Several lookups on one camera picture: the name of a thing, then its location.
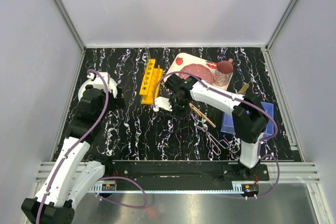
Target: blue plastic container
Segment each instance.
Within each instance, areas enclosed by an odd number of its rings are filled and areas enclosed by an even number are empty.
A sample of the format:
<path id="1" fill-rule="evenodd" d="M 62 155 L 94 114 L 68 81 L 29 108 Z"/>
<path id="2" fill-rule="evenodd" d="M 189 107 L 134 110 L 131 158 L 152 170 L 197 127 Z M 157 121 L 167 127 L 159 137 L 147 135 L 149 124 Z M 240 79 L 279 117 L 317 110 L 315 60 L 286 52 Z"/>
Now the blue plastic container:
<path id="1" fill-rule="evenodd" d="M 272 117 L 274 118 L 274 105 L 273 103 L 268 102 L 261 102 L 261 105 L 264 107 L 264 110 Z M 223 121 L 222 121 L 222 128 L 220 130 L 221 132 L 235 133 L 235 128 L 233 126 L 233 119 L 232 116 L 223 113 Z M 264 132 L 264 136 L 271 136 L 274 133 L 274 126 L 271 121 L 268 122 L 266 126 L 266 130 Z"/>

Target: gray floor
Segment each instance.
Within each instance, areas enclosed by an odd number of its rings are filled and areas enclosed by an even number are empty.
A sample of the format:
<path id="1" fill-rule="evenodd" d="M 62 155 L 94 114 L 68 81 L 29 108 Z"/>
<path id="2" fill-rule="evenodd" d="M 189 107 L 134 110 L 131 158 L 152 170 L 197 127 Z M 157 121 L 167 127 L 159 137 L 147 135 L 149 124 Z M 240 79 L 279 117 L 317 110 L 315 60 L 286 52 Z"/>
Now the gray floor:
<path id="1" fill-rule="evenodd" d="M 140 194 L 115 194 L 111 199 L 143 204 Z M 244 201 L 222 195 L 151 194 L 150 207 L 137 210 L 100 202 L 87 194 L 72 224 L 291 224 L 318 223 L 305 185 L 282 184 L 268 197 Z"/>

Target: black marble table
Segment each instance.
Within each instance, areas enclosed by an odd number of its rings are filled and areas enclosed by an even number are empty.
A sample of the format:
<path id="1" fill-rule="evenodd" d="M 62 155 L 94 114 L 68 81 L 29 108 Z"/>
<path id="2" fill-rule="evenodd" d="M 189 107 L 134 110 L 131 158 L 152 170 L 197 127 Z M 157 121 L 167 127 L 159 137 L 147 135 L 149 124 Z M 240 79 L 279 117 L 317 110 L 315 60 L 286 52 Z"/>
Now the black marble table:
<path id="1" fill-rule="evenodd" d="M 234 74 L 228 91 L 238 92 L 244 82 L 250 82 L 253 93 L 261 101 L 273 103 L 279 133 L 262 146 L 261 155 L 273 152 L 279 160 L 292 160 L 289 141 L 268 70 L 260 48 L 151 48 L 151 58 L 167 72 L 174 58 L 186 52 L 210 61 L 234 59 Z M 64 132 L 78 105 L 79 87 L 87 79 L 87 69 L 107 71 L 123 88 L 127 108 L 110 111 L 102 121 L 102 130 L 91 153 L 112 155 L 114 160 L 234 160 L 240 155 L 240 140 L 232 134 L 220 132 L 223 113 L 206 104 L 195 105 L 205 113 L 216 128 L 203 122 L 195 113 L 179 118 L 168 112 L 154 113 L 151 105 L 141 104 L 139 89 L 142 82 L 146 52 L 144 48 L 87 49 L 67 115 L 56 160 L 64 140 Z M 169 97 L 161 86 L 161 96 Z M 212 139 L 222 146 L 217 148 Z"/>

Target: yellow stand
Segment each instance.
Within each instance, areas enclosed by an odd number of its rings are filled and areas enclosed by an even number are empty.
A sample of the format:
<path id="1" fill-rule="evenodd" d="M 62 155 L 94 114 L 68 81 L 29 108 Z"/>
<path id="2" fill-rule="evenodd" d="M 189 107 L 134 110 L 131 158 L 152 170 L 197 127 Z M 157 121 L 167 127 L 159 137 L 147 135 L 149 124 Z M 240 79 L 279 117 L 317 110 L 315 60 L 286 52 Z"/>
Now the yellow stand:
<path id="1" fill-rule="evenodd" d="M 139 94 L 142 95 L 141 103 L 142 104 L 153 104 L 153 92 L 156 84 L 162 77 L 163 69 L 160 68 L 160 65 L 157 68 L 155 66 L 155 59 L 149 60 L 145 75 L 142 79 L 141 88 Z M 158 85 L 155 93 L 155 98 L 159 95 L 160 85 Z"/>

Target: mug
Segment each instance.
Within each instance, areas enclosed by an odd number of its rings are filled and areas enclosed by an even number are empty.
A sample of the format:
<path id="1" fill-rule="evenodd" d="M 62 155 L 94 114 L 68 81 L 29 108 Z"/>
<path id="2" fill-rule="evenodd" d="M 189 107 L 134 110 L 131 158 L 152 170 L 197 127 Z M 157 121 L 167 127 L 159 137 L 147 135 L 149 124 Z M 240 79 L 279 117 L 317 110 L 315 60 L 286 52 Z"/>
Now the mug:
<path id="1" fill-rule="evenodd" d="M 233 74 L 233 59 L 222 60 L 217 64 L 214 74 L 214 83 L 218 86 L 228 85 Z"/>

